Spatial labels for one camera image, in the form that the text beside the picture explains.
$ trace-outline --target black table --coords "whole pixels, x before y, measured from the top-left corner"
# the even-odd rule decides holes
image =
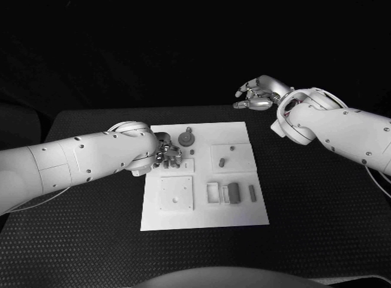
[[[10,215],[0,235],[2,287],[128,287],[203,266],[391,279],[391,208],[363,166],[317,140],[301,146],[279,138],[274,120],[274,109],[230,106],[62,112],[47,142],[122,121],[245,121],[271,224],[139,232],[145,178],[122,171]]]

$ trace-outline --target black curtain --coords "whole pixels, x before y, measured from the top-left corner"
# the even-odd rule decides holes
[[[111,1],[36,6],[0,23],[0,101],[49,122],[73,109],[230,105],[243,82],[266,74],[391,116],[391,6],[347,4],[334,17],[330,9],[188,15]]]

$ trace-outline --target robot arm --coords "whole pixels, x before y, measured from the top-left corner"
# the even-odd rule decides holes
[[[268,76],[259,76],[237,89],[246,100],[233,108],[276,108],[271,125],[279,137],[307,145],[314,138],[336,154],[391,176],[391,119],[357,109],[321,89],[288,88]]]
[[[105,131],[38,145],[0,151],[0,215],[34,197],[96,180],[122,169],[139,176],[170,154],[167,134],[161,142],[141,122],[125,122]]]

